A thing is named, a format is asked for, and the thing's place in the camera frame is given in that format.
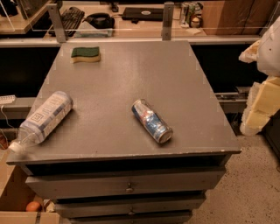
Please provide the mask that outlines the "clear blue-labelled plastic bottle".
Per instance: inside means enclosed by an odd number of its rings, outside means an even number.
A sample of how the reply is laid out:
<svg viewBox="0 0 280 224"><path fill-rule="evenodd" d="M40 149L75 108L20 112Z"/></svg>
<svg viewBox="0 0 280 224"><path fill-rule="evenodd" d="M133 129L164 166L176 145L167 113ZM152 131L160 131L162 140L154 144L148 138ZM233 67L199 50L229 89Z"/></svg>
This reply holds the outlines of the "clear blue-labelled plastic bottle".
<svg viewBox="0 0 280 224"><path fill-rule="evenodd" d="M67 116L73 104L72 98L65 92L54 92L20 124L17 138L11 142L9 149L23 153L41 144Z"/></svg>

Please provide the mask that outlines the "green and yellow sponge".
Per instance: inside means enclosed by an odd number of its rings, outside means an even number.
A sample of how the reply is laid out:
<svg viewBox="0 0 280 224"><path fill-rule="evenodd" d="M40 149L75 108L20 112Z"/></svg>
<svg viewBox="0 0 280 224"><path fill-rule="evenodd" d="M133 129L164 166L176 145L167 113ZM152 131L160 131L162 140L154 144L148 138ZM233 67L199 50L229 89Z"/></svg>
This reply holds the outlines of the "green and yellow sponge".
<svg viewBox="0 0 280 224"><path fill-rule="evenodd" d="M97 62L101 59L100 48L96 47L75 47L72 50L71 61L77 62Z"/></svg>

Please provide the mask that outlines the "grey drawer cabinet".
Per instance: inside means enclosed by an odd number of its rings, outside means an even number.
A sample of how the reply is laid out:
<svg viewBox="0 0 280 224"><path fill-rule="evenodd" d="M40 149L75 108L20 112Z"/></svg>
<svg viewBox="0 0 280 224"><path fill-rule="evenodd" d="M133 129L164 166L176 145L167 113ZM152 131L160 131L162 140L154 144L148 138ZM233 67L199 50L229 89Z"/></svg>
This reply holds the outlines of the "grey drawer cabinet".
<svg viewBox="0 0 280 224"><path fill-rule="evenodd" d="M65 43L38 102L57 90L73 110L40 145L8 163L72 224L183 224L240 148L191 46L114 42L95 63L73 63ZM172 128L157 143L131 108L145 99Z"/></svg>

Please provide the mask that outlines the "blue and silver drink can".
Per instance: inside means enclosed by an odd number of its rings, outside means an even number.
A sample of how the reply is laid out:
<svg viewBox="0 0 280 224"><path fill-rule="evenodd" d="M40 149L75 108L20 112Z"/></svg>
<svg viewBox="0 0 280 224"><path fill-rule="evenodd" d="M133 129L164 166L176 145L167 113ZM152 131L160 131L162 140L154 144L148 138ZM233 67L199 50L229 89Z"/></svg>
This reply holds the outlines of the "blue and silver drink can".
<svg viewBox="0 0 280 224"><path fill-rule="evenodd" d="M135 101L131 110L136 119L158 144L164 144L171 139L172 128L167 125L145 99Z"/></svg>

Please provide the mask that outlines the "black headphones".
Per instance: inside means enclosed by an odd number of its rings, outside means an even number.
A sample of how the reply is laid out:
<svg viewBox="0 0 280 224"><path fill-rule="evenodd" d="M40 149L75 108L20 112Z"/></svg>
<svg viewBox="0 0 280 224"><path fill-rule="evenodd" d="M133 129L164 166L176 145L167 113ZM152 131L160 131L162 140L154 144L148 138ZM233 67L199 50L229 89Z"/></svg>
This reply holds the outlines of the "black headphones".
<svg viewBox="0 0 280 224"><path fill-rule="evenodd" d="M95 29L113 28L115 19L108 13L94 13L85 18L85 21L91 24Z"/></svg>

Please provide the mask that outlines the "black laptop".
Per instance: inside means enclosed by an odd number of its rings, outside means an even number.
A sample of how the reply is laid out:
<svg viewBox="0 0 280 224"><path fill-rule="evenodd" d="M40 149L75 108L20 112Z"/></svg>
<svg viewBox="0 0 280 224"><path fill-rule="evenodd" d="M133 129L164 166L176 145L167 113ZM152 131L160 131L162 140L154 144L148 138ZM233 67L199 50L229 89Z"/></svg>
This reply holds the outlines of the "black laptop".
<svg viewBox="0 0 280 224"><path fill-rule="evenodd" d="M163 9L157 8L132 8L126 7L123 14L123 20L141 20L141 21L162 21Z"/></svg>

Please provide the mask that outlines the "black computer keyboard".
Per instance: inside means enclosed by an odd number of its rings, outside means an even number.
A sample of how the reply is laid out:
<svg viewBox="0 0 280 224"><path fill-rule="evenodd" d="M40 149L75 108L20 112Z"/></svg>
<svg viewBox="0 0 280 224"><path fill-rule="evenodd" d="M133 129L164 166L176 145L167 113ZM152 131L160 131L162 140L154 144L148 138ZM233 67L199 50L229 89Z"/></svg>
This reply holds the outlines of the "black computer keyboard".
<svg viewBox="0 0 280 224"><path fill-rule="evenodd" d="M62 25L68 37L72 37L76 33L76 29L80 26L84 15L85 12L83 10L73 6L60 15Z"/></svg>

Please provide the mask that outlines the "yellow foam padding block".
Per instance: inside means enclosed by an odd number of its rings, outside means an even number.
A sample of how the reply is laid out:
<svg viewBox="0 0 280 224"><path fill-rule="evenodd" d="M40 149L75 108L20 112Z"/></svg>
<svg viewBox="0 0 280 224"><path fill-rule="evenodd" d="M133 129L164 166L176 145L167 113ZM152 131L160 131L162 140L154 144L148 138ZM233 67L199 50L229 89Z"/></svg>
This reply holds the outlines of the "yellow foam padding block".
<svg viewBox="0 0 280 224"><path fill-rule="evenodd" d="M242 114L241 133L246 136L257 134L279 109L280 78L268 77L262 83L254 82Z"/></svg>

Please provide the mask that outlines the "white power strip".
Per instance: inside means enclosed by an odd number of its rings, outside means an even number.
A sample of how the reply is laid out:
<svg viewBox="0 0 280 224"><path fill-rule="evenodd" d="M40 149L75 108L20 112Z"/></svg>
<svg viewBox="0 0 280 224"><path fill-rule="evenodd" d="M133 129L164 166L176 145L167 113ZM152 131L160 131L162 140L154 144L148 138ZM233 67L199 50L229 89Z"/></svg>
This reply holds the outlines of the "white power strip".
<svg viewBox="0 0 280 224"><path fill-rule="evenodd" d="M14 94L0 96L0 105L11 104L15 100L16 100L16 96Z"/></svg>

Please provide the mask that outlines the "orange ball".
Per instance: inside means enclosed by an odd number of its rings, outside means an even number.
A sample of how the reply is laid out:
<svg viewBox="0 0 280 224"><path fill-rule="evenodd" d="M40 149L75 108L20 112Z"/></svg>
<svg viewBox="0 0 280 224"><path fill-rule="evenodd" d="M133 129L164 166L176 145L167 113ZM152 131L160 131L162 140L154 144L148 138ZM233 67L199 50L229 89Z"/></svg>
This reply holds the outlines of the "orange ball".
<svg viewBox="0 0 280 224"><path fill-rule="evenodd" d="M27 204L25 211L26 212L38 212L41 210L41 204L37 201L32 201Z"/></svg>

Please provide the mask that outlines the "cardboard box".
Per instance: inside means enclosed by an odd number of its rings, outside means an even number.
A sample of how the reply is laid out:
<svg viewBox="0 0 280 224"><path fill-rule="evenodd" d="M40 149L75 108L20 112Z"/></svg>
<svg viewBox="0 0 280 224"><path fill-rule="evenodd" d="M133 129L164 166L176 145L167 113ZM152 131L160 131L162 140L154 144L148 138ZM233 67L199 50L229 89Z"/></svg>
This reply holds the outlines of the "cardboard box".
<svg viewBox="0 0 280 224"><path fill-rule="evenodd" d="M0 224L60 224L60 216L39 212L26 212L28 203L43 204L35 192L25 183L26 174L15 165L7 165L10 152L0 150Z"/></svg>

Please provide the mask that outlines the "right metal bracket post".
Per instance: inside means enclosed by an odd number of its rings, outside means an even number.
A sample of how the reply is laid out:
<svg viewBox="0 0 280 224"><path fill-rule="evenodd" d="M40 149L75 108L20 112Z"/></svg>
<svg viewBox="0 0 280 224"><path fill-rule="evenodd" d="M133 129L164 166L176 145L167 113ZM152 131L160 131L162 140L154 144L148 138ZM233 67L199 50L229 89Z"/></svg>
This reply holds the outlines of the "right metal bracket post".
<svg viewBox="0 0 280 224"><path fill-rule="evenodd" d="M172 38L172 20L173 20L174 2L166 2L163 12L162 40Z"/></svg>

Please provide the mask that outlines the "metal bracket post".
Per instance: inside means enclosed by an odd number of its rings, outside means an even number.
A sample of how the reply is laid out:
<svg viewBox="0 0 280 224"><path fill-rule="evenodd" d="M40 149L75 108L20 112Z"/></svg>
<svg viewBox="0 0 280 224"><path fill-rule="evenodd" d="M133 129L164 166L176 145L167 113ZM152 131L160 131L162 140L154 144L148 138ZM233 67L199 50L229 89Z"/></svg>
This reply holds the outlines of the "metal bracket post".
<svg viewBox="0 0 280 224"><path fill-rule="evenodd" d="M163 12L162 40L172 38L172 20L173 20L174 2L166 2Z"/></svg>
<svg viewBox="0 0 280 224"><path fill-rule="evenodd" d="M58 5L56 3L49 3L46 8L52 20L52 26L57 41L59 43L65 43L67 41L67 34L62 24Z"/></svg>

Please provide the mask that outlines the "left metal bracket post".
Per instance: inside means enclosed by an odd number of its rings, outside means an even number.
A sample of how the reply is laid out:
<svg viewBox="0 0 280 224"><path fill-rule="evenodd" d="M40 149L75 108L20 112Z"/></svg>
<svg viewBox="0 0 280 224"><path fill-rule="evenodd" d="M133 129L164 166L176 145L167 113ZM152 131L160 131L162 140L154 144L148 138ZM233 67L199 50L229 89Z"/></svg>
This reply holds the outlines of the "left metal bracket post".
<svg viewBox="0 0 280 224"><path fill-rule="evenodd" d="M56 3L49 3L46 8L52 20L52 26L57 41L59 43L65 43L67 41L67 34L62 24L58 5Z"/></svg>

